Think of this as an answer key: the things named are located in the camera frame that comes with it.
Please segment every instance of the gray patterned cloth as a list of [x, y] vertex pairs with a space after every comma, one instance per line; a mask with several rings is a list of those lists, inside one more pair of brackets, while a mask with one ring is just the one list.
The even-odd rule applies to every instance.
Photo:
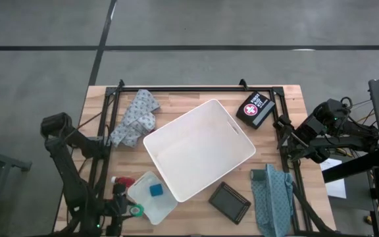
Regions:
[[139, 90], [121, 123], [111, 133], [111, 141], [115, 147], [121, 142], [135, 147], [140, 136], [150, 133], [155, 128], [156, 118], [151, 112], [159, 107], [159, 102], [148, 90]]
[[274, 170], [251, 170], [251, 189], [255, 200], [255, 218], [265, 237], [283, 237], [290, 229], [292, 206], [292, 176]]

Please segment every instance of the blue cube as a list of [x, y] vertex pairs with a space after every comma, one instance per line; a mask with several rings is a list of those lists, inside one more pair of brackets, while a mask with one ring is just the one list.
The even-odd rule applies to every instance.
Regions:
[[162, 184], [156, 184], [150, 186], [150, 194], [152, 197], [159, 196], [163, 194]]

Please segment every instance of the concrete floor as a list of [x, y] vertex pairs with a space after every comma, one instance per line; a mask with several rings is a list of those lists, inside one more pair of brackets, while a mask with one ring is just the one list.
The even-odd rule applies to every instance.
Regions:
[[[0, 45], [98, 45], [109, 0], [0, 0]], [[118, 0], [107, 45], [379, 45], [379, 0]], [[43, 146], [43, 117], [77, 124], [96, 51], [0, 51], [0, 153], [13, 171], [0, 235], [51, 231], [62, 182]], [[105, 52], [97, 85], [301, 84], [308, 111], [332, 97], [369, 99], [379, 51]], [[361, 118], [370, 105], [354, 110]], [[370, 234], [366, 213], [333, 206], [338, 230]]]

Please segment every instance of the black floor stripe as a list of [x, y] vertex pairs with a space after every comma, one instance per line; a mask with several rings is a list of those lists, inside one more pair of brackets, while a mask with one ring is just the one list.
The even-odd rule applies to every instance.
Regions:
[[0, 46], [0, 51], [93, 51], [99, 46], [79, 46], [79, 45], [60, 45], [60, 46]]
[[112, 45], [105, 51], [349, 51], [379, 50], [379, 45]]
[[97, 74], [99, 73], [100, 63], [102, 61], [103, 51], [108, 38], [109, 28], [111, 27], [113, 11], [116, 5], [116, 0], [111, 0], [109, 5], [108, 14], [106, 16], [105, 26], [103, 27], [102, 36], [100, 38], [99, 47], [96, 53], [96, 58], [93, 63], [93, 68], [91, 68], [91, 74], [89, 79], [89, 86], [94, 86], [96, 84]]

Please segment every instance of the wooden tabletop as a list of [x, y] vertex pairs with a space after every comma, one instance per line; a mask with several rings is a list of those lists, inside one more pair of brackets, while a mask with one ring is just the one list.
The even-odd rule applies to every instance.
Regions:
[[[86, 101], [82, 111], [80, 124], [90, 119], [102, 110], [103, 98], [106, 86], [90, 86], [86, 95]], [[297, 127], [307, 118], [307, 110], [302, 97], [301, 87], [298, 85], [283, 86], [286, 104], [292, 124]], [[226, 174], [223, 178], [205, 188], [188, 201], [178, 203], [178, 206], [166, 217], [166, 219], [153, 226], [147, 217], [131, 218], [124, 222], [123, 235], [257, 235], [261, 234], [255, 221], [255, 209], [249, 171], [251, 169], [264, 169], [267, 163], [273, 164], [276, 170], [282, 170], [282, 162], [277, 146], [276, 131], [272, 126], [273, 117], [270, 115], [257, 129], [245, 125], [235, 117], [238, 107], [251, 92], [153, 92], [157, 101], [161, 104], [160, 109], [153, 112], [156, 116], [156, 128], [160, 128], [168, 122], [178, 118], [189, 110], [210, 100], [217, 99], [226, 110], [235, 118], [242, 130], [255, 145], [257, 152], [246, 162]], [[127, 107], [135, 96], [135, 92], [121, 92], [118, 106], [116, 124], [122, 119]], [[281, 114], [280, 103], [277, 101], [278, 110]], [[111, 108], [108, 110], [107, 123], [111, 117]], [[96, 136], [99, 127], [99, 118], [83, 126], [80, 132], [85, 136]], [[72, 156], [77, 168], [84, 162], [79, 151]], [[87, 162], [81, 176], [86, 179], [89, 176], [91, 162]], [[109, 163], [105, 198], [111, 198], [112, 176], [129, 176], [136, 180], [147, 171], [153, 171], [160, 179], [162, 178], [146, 152], [142, 139], [138, 141], [136, 148], [126, 147], [121, 144], [113, 148]], [[310, 159], [302, 159], [301, 174], [308, 202], [317, 212], [319, 217], [332, 229], [336, 229], [333, 214], [328, 201], [326, 187], [322, 177], [320, 166]], [[217, 211], [208, 199], [217, 188], [225, 181], [242, 196], [252, 202], [249, 211], [239, 225], [233, 224], [223, 214]], [[296, 203], [297, 214], [301, 229], [305, 229], [300, 204]], [[105, 226], [110, 223], [107, 218]], [[66, 226], [66, 204], [61, 200], [57, 222], [54, 230], [60, 230]]]

